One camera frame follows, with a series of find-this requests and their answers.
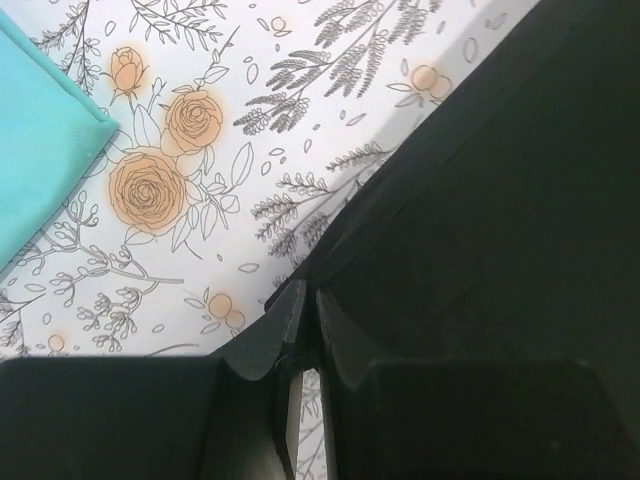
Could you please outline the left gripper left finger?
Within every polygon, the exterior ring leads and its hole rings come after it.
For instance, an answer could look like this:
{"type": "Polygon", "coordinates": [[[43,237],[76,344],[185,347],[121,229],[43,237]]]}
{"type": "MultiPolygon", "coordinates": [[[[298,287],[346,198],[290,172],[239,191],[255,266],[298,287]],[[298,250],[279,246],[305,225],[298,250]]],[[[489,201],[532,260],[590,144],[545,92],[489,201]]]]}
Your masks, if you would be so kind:
{"type": "Polygon", "coordinates": [[[1,366],[5,479],[291,479],[306,286],[207,356],[1,366]]]}

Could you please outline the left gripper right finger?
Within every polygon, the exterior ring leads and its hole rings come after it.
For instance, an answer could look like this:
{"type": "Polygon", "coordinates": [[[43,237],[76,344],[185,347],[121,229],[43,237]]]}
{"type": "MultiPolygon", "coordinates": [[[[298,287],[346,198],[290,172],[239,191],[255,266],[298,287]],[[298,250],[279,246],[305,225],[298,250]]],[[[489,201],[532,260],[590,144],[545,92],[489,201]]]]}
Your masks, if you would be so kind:
{"type": "Polygon", "coordinates": [[[585,365],[427,360],[316,296],[331,479],[635,479],[639,451],[585,365]]]}

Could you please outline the black t shirt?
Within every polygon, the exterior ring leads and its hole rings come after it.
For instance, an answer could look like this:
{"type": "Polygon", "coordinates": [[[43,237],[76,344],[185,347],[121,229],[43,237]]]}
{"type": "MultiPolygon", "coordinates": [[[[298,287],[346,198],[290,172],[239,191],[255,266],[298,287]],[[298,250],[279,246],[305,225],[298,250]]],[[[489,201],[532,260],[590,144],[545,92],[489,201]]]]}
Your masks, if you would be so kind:
{"type": "Polygon", "coordinates": [[[402,357],[578,361],[637,439],[638,3],[538,3],[293,275],[402,357]]]}

